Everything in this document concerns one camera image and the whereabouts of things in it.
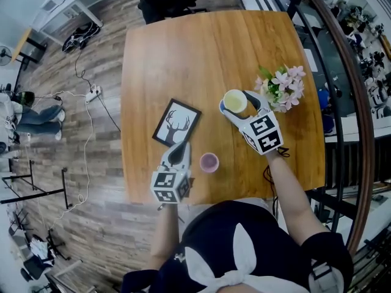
flower bouquet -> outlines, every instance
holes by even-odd
[[[259,70],[266,79],[262,80],[258,76],[255,90],[260,90],[273,111],[285,113],[292,105],[299,104],[299,99],[304,96],[304,85],[301,80],[305,76],[303,66],[288,68],[284,65],[276,71],[275,76],[264,67],[260,66]]]

shoe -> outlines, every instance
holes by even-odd
[[[57,118],[59,121],[64,121],[64,120],[65,120],[65,111],[64,111],[64,110],[61,110],[61,111],[57,114],[56,118]]]
[[[61,130],[54,136],[54,138],[56,138],[57,141],[60,141],[61,138],[62,138],[62,132]]]

wooden floor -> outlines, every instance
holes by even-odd
[[[104,0],[92,10],[104,22],[104,27],[87,45],[78,60],[78,71],[86,70],[85,78],[100,85],[104,102],[115,122],[120,126],[120,83],[125,34],[128,29],[144,25],[139,0]],[[197,7],[210,11],[239,9],[239,0],[199,0]],[[86,20],[80,16],[64,27],[64,38]],[[22,90],[31,90],[36,96],[71,91],[86,94],[87,82],[76,78],[75,60],[79,51],[63,54],[58,45],[49,47],[38,65],[31,66],[21,74]],[[83,97],[62,94],[67,117],[60,142],[51,136],[36,136],[28,143],[16,146],[21,159],[14,163],[13,170],[19,175],[27,172],[29,159],[35,161],[34,182],[42,189],[59,189],[61,169],[68,168],[65,175],[68,197],[76,204],[78,195],[86,196],[87,175],[84,165],[84,144],[91,132],[89,116]],[[57,101],[43,99],[36,110],[53,105]],[[113,284],[120,283],[123,275],[143,267],[150,248],[156,206],[128,202],[123,179],[120,133],[110,121],[99,100],[92,101],[89,111],[93,118],[93,136],[87,145],[87,161],[90,175],[88,200],[72,212],[64,215],[54,228],[54,235],[67,243],[64,252],[83,265],[66,276],[65,282],[85,292],[96,286],[98,292],[114,292]],[[17,181],[23,194],[31,188]],[[38,235],[45,237],[46,229],[64,210],[62,195],[52,195],[25,202],[31,225]],[[69,265],[57,259],[54,271]]]

black shirt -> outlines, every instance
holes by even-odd
[[[204,289],[205,286],[190,279],[186,260],[174,259],[175,255],[185,256],[185,247],[198,252],[216,278],[236,270],[232,242],[238,223],[250,236],[257,256],[257,265],[251,275],[274,276],[309,290],[311,263],[315,259],[341,271],[347,290],[353,275],[353,263],[340,234],[318,233],[299,246],[264,208],[225,201],[210,207],[189,224],[182,242],[160,270],[126,274],[122,293],[137,292],[148,286],[149,293],[191,293]]]

black bag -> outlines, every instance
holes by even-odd
[[[88,41],[100,32],[100,27],[94,22],[89,22],[76,30],[69,36],[64,45],[62,46],[62,52],[69,53],[72,50],[79,48],[84,49]]]

